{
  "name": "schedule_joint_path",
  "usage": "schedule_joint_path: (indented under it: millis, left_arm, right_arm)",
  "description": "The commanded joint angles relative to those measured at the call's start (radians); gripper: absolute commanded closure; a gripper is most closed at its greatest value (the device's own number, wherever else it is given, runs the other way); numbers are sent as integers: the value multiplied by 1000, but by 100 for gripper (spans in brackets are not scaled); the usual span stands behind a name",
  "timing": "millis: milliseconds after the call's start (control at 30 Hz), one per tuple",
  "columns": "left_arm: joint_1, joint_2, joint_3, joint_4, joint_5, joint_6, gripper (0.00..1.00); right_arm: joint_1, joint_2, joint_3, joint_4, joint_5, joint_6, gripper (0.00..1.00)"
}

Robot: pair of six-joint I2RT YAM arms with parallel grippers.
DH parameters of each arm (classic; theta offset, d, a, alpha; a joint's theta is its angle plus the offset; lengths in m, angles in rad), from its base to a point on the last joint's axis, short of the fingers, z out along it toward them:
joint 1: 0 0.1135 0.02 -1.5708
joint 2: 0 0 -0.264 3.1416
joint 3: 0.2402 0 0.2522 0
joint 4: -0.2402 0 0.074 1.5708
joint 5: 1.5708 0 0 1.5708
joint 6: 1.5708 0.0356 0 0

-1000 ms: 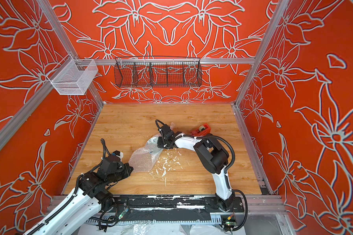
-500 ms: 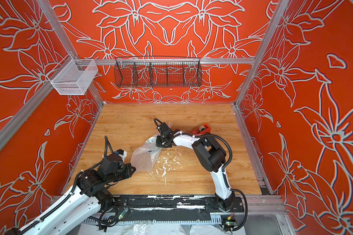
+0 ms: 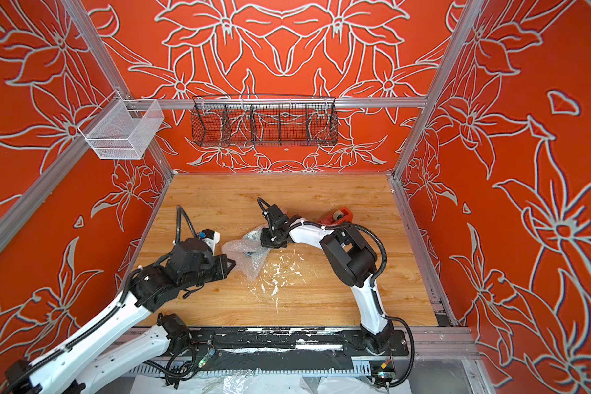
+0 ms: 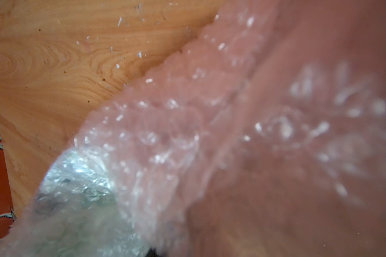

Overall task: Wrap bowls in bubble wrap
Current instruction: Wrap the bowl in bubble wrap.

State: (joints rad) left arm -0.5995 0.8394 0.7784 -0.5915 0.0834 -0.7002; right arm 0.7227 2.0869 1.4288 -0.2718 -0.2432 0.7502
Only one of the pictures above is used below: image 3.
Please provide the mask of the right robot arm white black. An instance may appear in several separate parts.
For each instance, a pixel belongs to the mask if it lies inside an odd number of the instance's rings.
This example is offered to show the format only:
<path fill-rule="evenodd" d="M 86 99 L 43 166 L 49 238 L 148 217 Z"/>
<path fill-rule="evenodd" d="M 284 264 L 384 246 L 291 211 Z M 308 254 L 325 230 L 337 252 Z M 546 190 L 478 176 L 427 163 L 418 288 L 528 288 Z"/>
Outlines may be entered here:
<path fill-rule="evenodd" d="M 369 383 L 388 391 L 407 382 L 415 364 L 415 338 L 405 320 L 389 315 L 383 307 L 378 279 L 387 267 L 387 251 L 382 241 L 369 228 L 349 221 L 326 225 L 300 216 L 290 218 L 261 197 L 257 203 L 267 223 L 261 230 L 261 246 L 281 249 L 304 244 L 324 252 L 336 277 L 351 289 L 355 298 L 360 313 L 361 346 L 366 351 L 374 355 L 389 351 L 394 324 L 402 325 L 409 343 L 407 367 L 393 375 L 390 366 L 394 357 L 390 356 L 373 372 Z"/>

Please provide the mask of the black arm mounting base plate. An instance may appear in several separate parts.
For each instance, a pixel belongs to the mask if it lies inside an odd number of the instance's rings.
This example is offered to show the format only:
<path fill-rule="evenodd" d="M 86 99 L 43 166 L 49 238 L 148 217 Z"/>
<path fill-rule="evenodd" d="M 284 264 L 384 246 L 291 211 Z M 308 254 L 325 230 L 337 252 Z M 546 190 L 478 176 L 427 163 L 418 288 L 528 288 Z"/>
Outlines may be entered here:
<path fill-rule="evenodd" d="M 345 356 L 400 356 L 410 354 L 405 332 L 396 330 L 381 350 L 356 327 L 192 327 L 191 342 L 198 352 L 261 353 L 328 351 Z"/>

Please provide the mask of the clear bubble wrap sheet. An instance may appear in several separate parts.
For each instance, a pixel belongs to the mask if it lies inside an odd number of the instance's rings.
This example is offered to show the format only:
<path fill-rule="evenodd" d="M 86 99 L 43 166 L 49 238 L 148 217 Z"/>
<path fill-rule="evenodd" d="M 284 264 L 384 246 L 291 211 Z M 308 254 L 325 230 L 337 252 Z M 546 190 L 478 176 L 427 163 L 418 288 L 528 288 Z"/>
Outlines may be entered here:
<path fill-rule="evenodd" d="M 223 254 L 236 261 L 236 269 L 243 272 L 249 282 L 254 282 L 259 276 L 271 251 L 271 248 L 261 243 L 263 229 L 266 229 L 265 225 L 258 226 L 243 238 L 228 241 L 222 246 Z"/>

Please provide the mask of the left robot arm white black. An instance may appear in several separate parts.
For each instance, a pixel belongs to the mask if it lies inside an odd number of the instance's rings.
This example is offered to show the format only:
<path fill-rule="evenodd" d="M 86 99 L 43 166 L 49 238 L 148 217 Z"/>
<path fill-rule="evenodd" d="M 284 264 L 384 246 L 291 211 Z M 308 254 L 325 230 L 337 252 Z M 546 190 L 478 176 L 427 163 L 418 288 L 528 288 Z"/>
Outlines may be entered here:
<path fill-rule="evenodd" d="M 236 266 L 234 260 L 216 254 L 220 241 L 216 231 L 194 231 L 182 239 L 182 224 L 189 222 L 184 209 L 178 207 L 172 250 L 132 271 L 117 297 L 67 340 L 33 361 L 10 366 L 5 391 L 95 393 L 138 364 L 186 347 L 189 330 L 177 315 L 162 316 L 140 337 L 115 349 L 110 346 L 168 302 L 226 279 Z"/>

